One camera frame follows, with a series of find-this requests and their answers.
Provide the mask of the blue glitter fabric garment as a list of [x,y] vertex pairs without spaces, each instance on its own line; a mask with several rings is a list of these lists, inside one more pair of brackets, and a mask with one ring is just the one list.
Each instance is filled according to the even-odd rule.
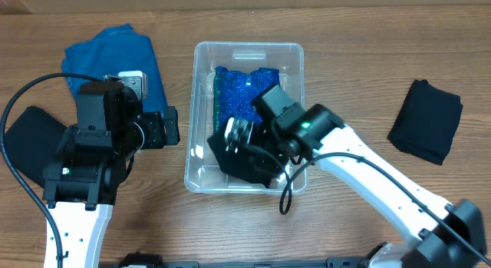
[[230,117],[261,124],[252,101],[271,85],[280,85],[279,70],[259,68],[246,74],[216,67],[213,79],[213,130],[217,132]]

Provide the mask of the black cloth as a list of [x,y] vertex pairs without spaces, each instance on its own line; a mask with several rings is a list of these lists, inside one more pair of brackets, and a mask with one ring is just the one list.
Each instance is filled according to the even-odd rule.
[[460,96],[416,80],[387,139],[399,151],[441,165],[450,152],[462,110]]
[[12,164],[43,187],[43,169],[54,156],[66,128],[42,108],[27,107],[5,134]]
[[[258,160],[258,158],[255,157],[254,153],[245,149],[245,146],[239,147],[237,153],[226,151],[226,143],[224,141],[226,123],[207,139],[208,145],[214,153],[220,170],[229,176],[239,178],[240,180],[244,180],[251,184],[262,184],[264,187],[269,188],[274,178],[260,174],[259,171],[255,169],[255,161]],[[286,165],[288,163],[288,158],[282,153],[280,153],[280,156],[283,158],[283,162]]]

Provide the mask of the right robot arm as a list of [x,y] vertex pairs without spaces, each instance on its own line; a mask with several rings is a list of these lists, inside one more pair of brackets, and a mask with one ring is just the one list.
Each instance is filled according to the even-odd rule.
[[452,204],[404,176],[321,104],[305,110],[278,85],[252,101],[283,157],[306,159],[344,181],[402,236],[362,262],[365,267],[473,267],[489,264],[479,208]]

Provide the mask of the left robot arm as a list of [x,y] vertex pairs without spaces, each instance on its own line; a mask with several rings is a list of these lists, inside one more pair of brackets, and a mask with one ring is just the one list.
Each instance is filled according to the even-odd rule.
[[43,170],[43,198],[57,230],[47,230],[47,253],[57,251],[59,234],[65,267],[96,267],[117,189],[129,175],[138,151],[180,141],[177,112],[144,111],[150,97],[142,71],[105,75],[80,86],[77,123],[64,132]]

